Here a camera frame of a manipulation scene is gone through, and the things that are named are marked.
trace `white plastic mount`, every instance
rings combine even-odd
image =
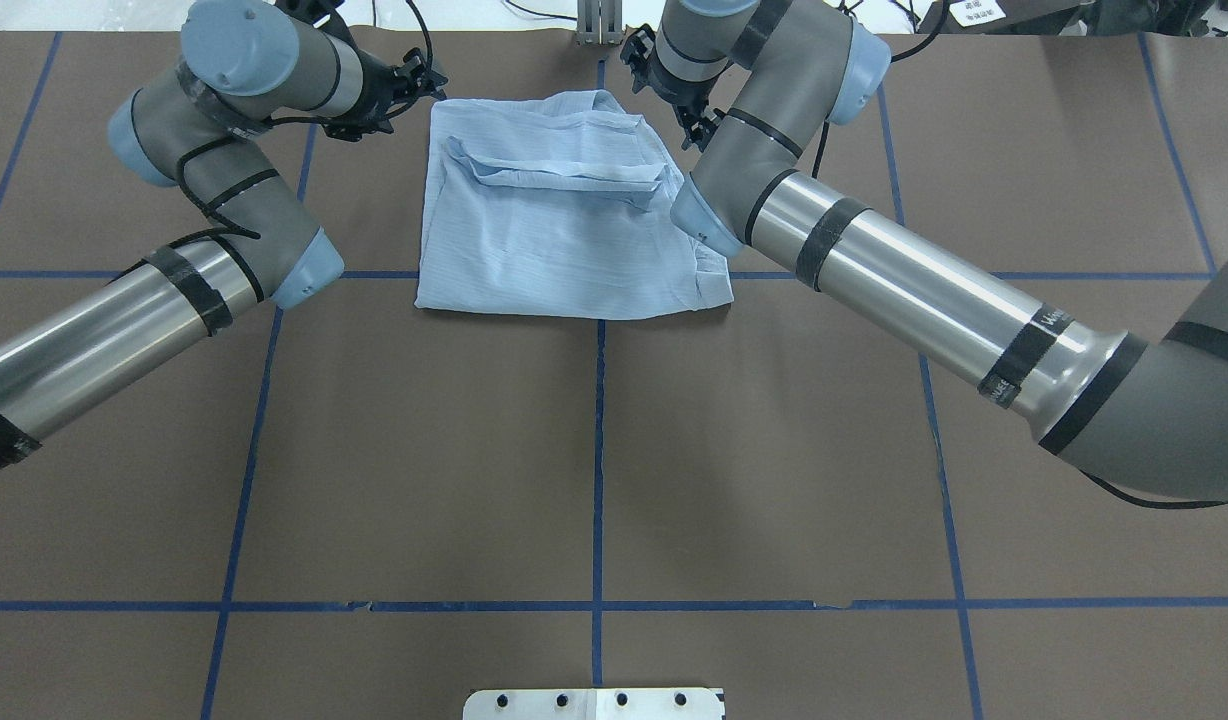
[[[725,692],[710,688],[480,691],[463,720],[725,720]]]

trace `white bracket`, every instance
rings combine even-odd
[[[578,44],[623,43],[623,0],[578,0]]]
[[[725,720],[725,693],[710,688],[480,691],[463,720]]]

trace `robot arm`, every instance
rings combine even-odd
[[[236,315],[268,297],[293,307],[339,278],[338,251],[253,138],[282,122],[270,119],[280,108],[307,111],[286,122],[340,140],[391,131],[393,104],[441,96],[445,82],[430,52],[389,68],[357,49],[341,1],[193,5],[183,58],[115,112],[108,140],[147,182],[183,188],[215,227],[0,346],[0,468]]]
[[[1228,263],[1153,346],[1094,332],[797,172],[823,119],[852,119],[889,64],[820,0],[668,0],[658,34],[634,33],[623,60],[705,150],[672,210],[684,232],[725,256],[769,256],[1023,415],[1089,475],[1228,501]],[[710,115],[729,63],[752,76]]]

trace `light blue joint cap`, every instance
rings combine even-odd
[[[183,58],[222,95],[264,95],[293,72],[298,31],[262,0],[198,0],[183,23]]]
[[[285,276],[285,281],[271,294],[271,300],[280,310],[290,310],[317,292],[325,290],[330,283],[339,279],[345,265],[334,243],[325,236],[325,229],[318,229],[316,237],[303,251],[302,258]]]
[[[134,95],[122,102],[120,109],[117,109],[112,119],[107,120],[107,145],[111,146],[112,152],[115,152],[115,157],[122,161],[122,165],[134,170],[138,177],[144,178],[144,181],[157,187],[179,184],[174,179],[165,177],[161,170],[156,170],[152,160],[147,158],[147,152],[144,152],[142,145],[138,140],[138,133],[134,131]]]
[[[858,117],[871,96],[876,95],[876,88],[880,86],[885,70],[889,69],[889,45],[885,45],[882,38],[867,32],[858,20],[853,20],[853,26],[841,95],[837,95],[837,103],[828,115],[828,122],[839,127]]]
[[[760,0],[682,0],[691,14],[702,15],[705,18],[728,18],[729,15],[742,14]]]
[[[707,205],[698,193],[691,176],[686,176],[686,183],[682,186],[682,192],[677,193],[677,200],[672,204],[672,224],[688,236],[720,252],[725,258],[733,258],[743,251],[743,243],[729,232],[720,217],[716,217],[711,205]]]

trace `white towel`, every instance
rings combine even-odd
[[[642,319],[733,302],[663,141],[604,90],[432,108],[419,307]]]

